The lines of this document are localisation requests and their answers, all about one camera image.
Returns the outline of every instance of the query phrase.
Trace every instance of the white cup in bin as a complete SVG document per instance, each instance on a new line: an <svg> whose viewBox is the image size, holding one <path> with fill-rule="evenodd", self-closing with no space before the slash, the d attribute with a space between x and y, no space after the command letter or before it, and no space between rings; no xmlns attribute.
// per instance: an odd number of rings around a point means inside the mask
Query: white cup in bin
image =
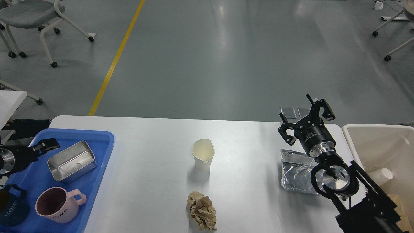
<svg viewBox="0 0 414 233"><path fill-rule="evenodd" d="M381 186L385 184L388 180L392 179L394 176L388 168L381 168L368 173L369 177L378 185Z"/></svg>
<svg viewBox="0 0 414 233"><path fill-rule="evenodd" d="M193 156L198 169L206 171L210 169L214 156L214 146L209 139L200 139L193 145Z"/></svg>

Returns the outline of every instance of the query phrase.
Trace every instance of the white storage box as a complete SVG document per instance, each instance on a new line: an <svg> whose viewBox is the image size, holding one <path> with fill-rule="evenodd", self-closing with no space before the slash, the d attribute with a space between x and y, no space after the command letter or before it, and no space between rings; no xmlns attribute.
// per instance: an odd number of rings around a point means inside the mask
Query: white storage box
<svg viewBox="0 0 414 233"><path fill-rule="evenodd" d="M348 124L342 128L355 161L366 172L386 167L394 178L381 188L399 195L414 226L414 128L380 124Z"/></svg>

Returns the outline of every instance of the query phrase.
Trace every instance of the aluminum foil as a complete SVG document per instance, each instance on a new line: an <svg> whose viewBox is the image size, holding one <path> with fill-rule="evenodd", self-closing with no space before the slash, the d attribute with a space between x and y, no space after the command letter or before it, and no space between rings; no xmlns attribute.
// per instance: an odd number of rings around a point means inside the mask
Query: aluminum foil
<svg viewBox="0 0 414 233"><path fill-rule="evenodd" d="M280 150L282 154L282 180L280 184L286 190L294 190L302 193L318 194L311 183L311 171L318 165L314 158L304 153L292 150ZM316 180L322 189L322 175L319 171Z"/></svg>

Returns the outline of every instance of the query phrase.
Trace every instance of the chair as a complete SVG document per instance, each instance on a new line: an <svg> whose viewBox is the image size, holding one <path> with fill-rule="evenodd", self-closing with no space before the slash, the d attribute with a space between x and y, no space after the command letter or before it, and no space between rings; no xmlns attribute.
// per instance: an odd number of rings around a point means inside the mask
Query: chair
<svg viewBox="0 0 414 233"><path fill-rule="evenodd" d="M6 31L9 34L10 40L12 41L16 51L19 54L20 50L10 31L10 26L31 29L39 28L42 25L47 25L43 30L40 30L40 41L43 44L46 55L52 67L57 67L58 63L53 61L50 55L44 34L52 28L56 27L63 20L66 20L79 32L84 34L90 42L94 41L94 38L92 36L89 36L84 30L78 27L72 20L63 14L65 7L59 5L59 2L60 0L55 0L54 3L43 0L25 0L0 10L0 21L3 21L6 24Z"/></svg>
<svg viewBox="0 0 414 233"><path fill-rule="evenodd" d="M395 19L396 17L398 17L400 14L404 13L405 16L407 17L407 19L414 21L414 0L404 0L404 9L402 9L400 12L398 12L396 15L394 15L393 17L391 17L389 20L385 21L383 24L381 24L379 27L377 27L375 29L375 31L372 33L373 36L377 36L378 35L378 30L383 28L385 25L387 25L389 22L391 22L393 19ZM398 46L396 49L392 50L391 52L389 52L385 57L384 60L385 61L389 61L391 60L391 55L394 54L395 52L397 52L398 50L402 49L403 47L407 46L409 43L413 42L414 38L411 38L410 40L408 40L407 42L405 42L404 44Z"/></svg>
<svg viewBox="0 0 414 233"><path fill-rule="evenodd" d="M7 89L13 90L13 91L23 91L22 89L15 87L9 83L6 83L5 81L1 80L0 76L0 86L6 87ZM27 93L27 97L33 99L38 105L41 105L43 103L43 100L33 94Z"/></svg>
<svg viewBox="0 0 414 233"><path fill-rule="evenodd" d="M5 8L8 5L7 2L5 2L4 0L0 0L0 9ZM2 24L0 24L0 30L4 30L4 26ZM4 37L3 33L0 31L0 37L3 41L3 43L6 45L7 50L9 51L9 57L11 58L15 58L16 54L13 53L12 49L10 48L9 43L7 42L6 38Z"/></svg>

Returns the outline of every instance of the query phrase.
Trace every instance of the pink mug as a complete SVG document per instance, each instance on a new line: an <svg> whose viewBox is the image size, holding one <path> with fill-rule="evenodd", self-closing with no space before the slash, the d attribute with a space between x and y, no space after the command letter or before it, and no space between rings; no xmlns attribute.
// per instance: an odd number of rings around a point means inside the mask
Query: pink mug
<svg viewBox="0 0 414 233"><path fill-rule="evenodd" d="M36 201L36 213L58 223L67 223L75 218L79 206L86 202L86 196L79 189L67 192L64 188L53 187L44 191Z"/></svg>

